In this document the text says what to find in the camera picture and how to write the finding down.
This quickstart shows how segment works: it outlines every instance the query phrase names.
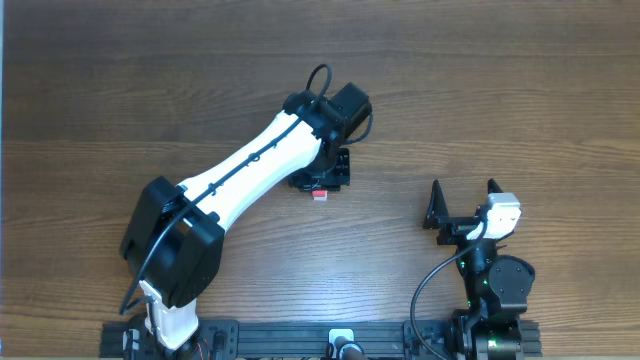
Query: table surface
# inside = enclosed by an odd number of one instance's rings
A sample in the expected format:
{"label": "table surface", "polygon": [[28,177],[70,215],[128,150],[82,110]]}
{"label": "table surface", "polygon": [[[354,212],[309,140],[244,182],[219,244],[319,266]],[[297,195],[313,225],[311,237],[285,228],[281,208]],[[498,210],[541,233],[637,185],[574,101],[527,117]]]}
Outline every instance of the table surface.
{"label": "table surface", "polygon": [[[375,109],[351,186],[260,198],[201,316],[405,320],[453,252],[420,226],[431,182],[467,215],[494,177],[522,202],[502,253],[536,268],[545,354],[640,352],[637,2],[21,0],[5,35],[3,355],[97,355],[143,186],[231,155],[322,62]],[[451,267],[418,312],[464,306]]]}

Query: red object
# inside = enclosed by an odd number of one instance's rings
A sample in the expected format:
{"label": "red object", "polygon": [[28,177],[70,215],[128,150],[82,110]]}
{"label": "red object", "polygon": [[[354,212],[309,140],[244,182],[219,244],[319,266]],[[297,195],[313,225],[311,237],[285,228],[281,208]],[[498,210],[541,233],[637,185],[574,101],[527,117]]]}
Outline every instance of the red object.
{"label": "red object", "polygon": [[313,190],[311,191],[311,195],[313,196],[313,200],[327,201],[328,196],[327,190]]}

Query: wood grain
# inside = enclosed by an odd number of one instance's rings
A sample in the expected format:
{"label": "wood grain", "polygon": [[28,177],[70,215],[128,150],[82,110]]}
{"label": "wood grain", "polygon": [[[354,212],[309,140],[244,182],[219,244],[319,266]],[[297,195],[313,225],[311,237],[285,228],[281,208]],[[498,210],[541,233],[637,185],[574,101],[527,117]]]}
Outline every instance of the wood grain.
{"label": "wood grain", "polygon": [[[420,228],[495,177],[524,216],[547,355],[640,353],[640,4],[540,1],[7,1],[1,338],[6,356],[95,356],[129,284],[117,249],[142,187],[228,157],[315,65],[376,123],[352,186],[280,184],[240,217],[202,316],[404,320],[449,256]],[[422,318],[464,306],[455,269]]]}

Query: wooden table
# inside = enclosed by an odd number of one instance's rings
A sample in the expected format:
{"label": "wooden table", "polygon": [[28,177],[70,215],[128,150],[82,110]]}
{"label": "wooden table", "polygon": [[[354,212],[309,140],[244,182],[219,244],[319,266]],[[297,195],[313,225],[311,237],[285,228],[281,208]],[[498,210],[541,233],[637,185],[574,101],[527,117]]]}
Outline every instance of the wooden table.
{"label": "wooden table", "polygon": [[[352,185],[258,200],[200,315],[405,320],[453,251],[420,227],[431,182],[467,215],[495,177],[522,202],[502,252],[537,270],[545,354],[640,352],[639,3],[7,0],[3,355],[97,355],[142,187],[231,155],[322,62],[375,109]],[[420,318],[465,301],[448,268]]]}

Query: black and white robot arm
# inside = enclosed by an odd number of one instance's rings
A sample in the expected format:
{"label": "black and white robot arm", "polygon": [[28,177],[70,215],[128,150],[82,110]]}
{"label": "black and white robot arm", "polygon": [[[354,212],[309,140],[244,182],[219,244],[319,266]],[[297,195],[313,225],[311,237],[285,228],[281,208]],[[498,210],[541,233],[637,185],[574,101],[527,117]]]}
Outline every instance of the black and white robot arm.
{"label": "black and white robot arm", "polygon": [[[309,86],[324,67],[327,82],[316,96]],[[371,115],[371,105],[351,83],[325,98],[330,79],[330,67],[316,68],[307,89],[291,95],[258,137],[222,163],[177,186],[159,177],[145,187],[120,247],[134,276],[120,313],[134,305],[139,285],[146,327],[165,351],[189,351],[198,329],[196,298],[218,272],[225,233],[254,201],[285,177],[301,191],[349,184],[348,150],[340,146]]]}

